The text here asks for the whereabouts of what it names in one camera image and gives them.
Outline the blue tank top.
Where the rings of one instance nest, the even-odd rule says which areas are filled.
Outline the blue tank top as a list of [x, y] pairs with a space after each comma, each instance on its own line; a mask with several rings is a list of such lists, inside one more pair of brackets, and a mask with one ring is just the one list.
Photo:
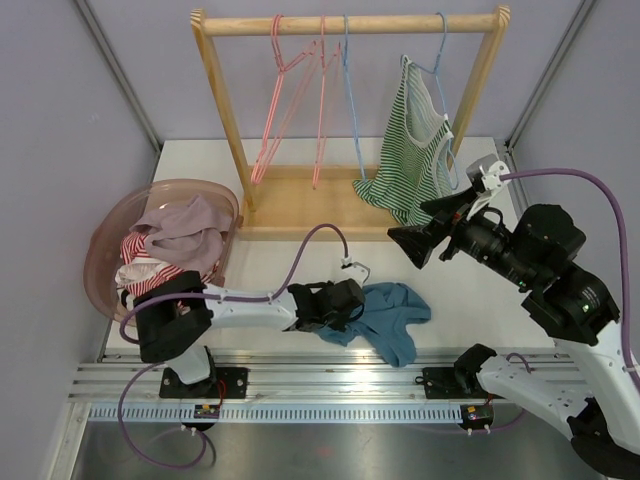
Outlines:
[[357, 337], [366, 340], [390, 366], [402, 368], [416, 359], [413, 338], [408, 325], [425, 324], [431, 320], [430, 306], [404, 283], [382, 282], [363, 288], [364, 308], [344, 331], [324, 327], [317, 335], [324, 341], [348, 346]]

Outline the blue wire hanger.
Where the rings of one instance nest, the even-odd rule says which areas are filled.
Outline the blue wire hanger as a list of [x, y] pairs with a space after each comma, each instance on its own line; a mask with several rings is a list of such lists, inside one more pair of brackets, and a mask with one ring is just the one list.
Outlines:
[[363, 158], [361, 146], [360, 146], [358, 117], [357, 117], [355, 99], [353, 95], [351, 75], [349, 70], [349, 59], [350, 59], [349, 57], [349, 17], [347, 15], [344, 15], [343, 21], [344, 21], [344, 45], [342, 49], [342, 65], [343, 65], [344, 91], [345, 91], [346, 102], [348, 105], [348, 111], [351, 119], [352, 138], [354, 142], [354, 149], [355, 149], [356, 158], [358, 162], [360, 177], [362, 180], [366, 180], [367, 179], [366, 169], [365, 169], [364, 158]]
[[[447, 33], [448, 33], [448, 24], [447, 24], [447, 17], [445, 14], [443, 14], [442, 12], [437, 12], [437, 15], [441, 18], [442, 20], [442, 25], [443, 25], [443, 35], [442, 35], [442, 40], [441, 40], [441, 44], [438, 50], [438, 53], [436, 55], [436, 59], [434, 62], [434, 66], [432, 69], [428, 69], [425, 68], [423, 66], [421, 66], [420, 64], [412, 61], [409, 59], [409, 57], [405, 54], [403, 54], [401, 56], [400, 59], [400, 64], [404, 65], [407, 64], [408, 67], [408, 71], [411, 71], [412, 69], [414, 70], [421, 70], [422, 72], [425, 72], [429, 75], [432, 75], [435, 79], [435, 84], [437, 86], [438, 89], [438, 93], [440, 96], [440, 100], [441, 100], [441, 105], [442, 105], [442, 110], [443, 110], [443, 118], [446, 122], [446, 124], [449, 123], [449, 118], [448, 118], [448, 108], [446, 105], [446, 96], [444, 94], [442, 85], [441, 85], [441, 81], [440, 81], [440, 62], [441, 62], [441, 57], [442, 54], [444, 52], [444, 46], [446, 43], [446, 38], [447, 38]], [[447, 136], [445, 136], [442, 140], [442, 144], [441, 144], [441, 150], [438, 154], [437, 160], [436, 160], [436, 171], [441, 171], [442, 174], [445, 176], [446, 180], [447, 180], [447, 184], [449, 185], [449, 188], [452, 191], [455, 191], [458, 187], [459, 187], [459, 172], [458, 172], [458, 167], [455, 163], [455, 154], [452, 152], [452, 141], [454, 139], [452, 130], [449, 129], [447, 131]]]

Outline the green white striped tank top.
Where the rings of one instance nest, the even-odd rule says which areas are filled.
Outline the green white striped tank top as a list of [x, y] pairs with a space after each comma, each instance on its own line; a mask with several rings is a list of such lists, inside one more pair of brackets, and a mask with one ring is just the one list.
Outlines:
[[449, 119], [436, 111], [417, 64], [401, 57], [400, 83], [374, 178], [355, 180], [365, 203], [389, 211], [404, 226], [426, 224], [421, 204], [453, 193], [447, 154], [454, 139]]

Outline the mauve pink tank top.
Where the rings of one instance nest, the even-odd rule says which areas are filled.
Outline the mauve pink tank top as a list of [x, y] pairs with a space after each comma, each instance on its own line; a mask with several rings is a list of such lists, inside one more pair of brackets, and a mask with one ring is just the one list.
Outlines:
[[145, 236], [146, 252], [155, 259], [200, 274], [212, 270], [220, 259], [232, 216], [201, 195], [183, 206], [151, 210], [130, 227]]

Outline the red white striped tank top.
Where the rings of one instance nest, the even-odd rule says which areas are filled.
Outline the red white striped tank top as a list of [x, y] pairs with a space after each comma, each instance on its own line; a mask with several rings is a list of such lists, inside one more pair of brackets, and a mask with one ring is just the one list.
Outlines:
[[117, 292], [135, 298], [186, 271], [197, 271], [203, 281], [209, 280], [218, 268], [222, 247], [218, 234], [213, 241], [204, 233], [159, 240], [131, 232], [120, 244], [123, 265], [115, 273]]

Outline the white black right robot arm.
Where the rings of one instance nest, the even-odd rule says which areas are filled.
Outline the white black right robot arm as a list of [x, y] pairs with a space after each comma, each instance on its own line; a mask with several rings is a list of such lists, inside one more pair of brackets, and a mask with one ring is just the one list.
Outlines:
[[472, 190], [422, 209], [427, 224], [389, 229], [417, 268], [440, 243], [442, 261], [463, 252], [505, 278], [524, 294], [522, 307], [568, 354], [586, 381], [586, 395], [572, 394], [521, 372], [495, 350], [475, 344], [455, 362], [453, 380], [466, 396], [481, 391], [507, 399], [567, 438], [591, 468], [612, 479], [639, 476], [639, 391], [623, 364], [622, 322], [606, 285], [574, 261], [586, 241], [559, 205], [525, 210], [515, 229], [471, 208]]

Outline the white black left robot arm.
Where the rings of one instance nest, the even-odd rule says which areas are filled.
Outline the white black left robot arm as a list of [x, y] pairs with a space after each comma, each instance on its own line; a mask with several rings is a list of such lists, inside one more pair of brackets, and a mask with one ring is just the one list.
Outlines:
[[286, 285], [273, 293], [250, 293], [204, 284], [196, 272], [182, 273], [134, 301], [140, 357], [163, 364], [162, 399], [243, 399], [247, 371], [218, 369], [208, 347], [198, 343], [220, 328], [270, 328], [314, 333], [343, 331], [364, 311], [363, 266], [343, 268], [340, 281]]

